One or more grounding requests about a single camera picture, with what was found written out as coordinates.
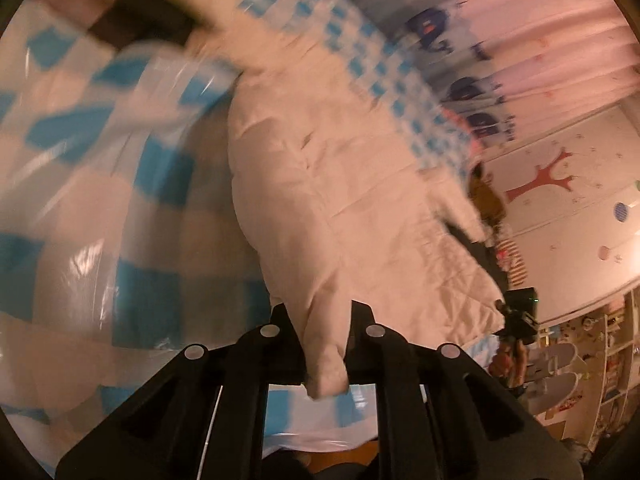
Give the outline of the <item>person's right hand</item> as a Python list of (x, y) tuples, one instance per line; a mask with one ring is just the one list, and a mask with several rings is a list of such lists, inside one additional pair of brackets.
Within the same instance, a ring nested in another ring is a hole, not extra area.
[(521, 387), (525, 382), (527, 357), (523, 341), (501, 339), (489, 363), (488, 373), (492, 377), (504, 380), (509, 388)]

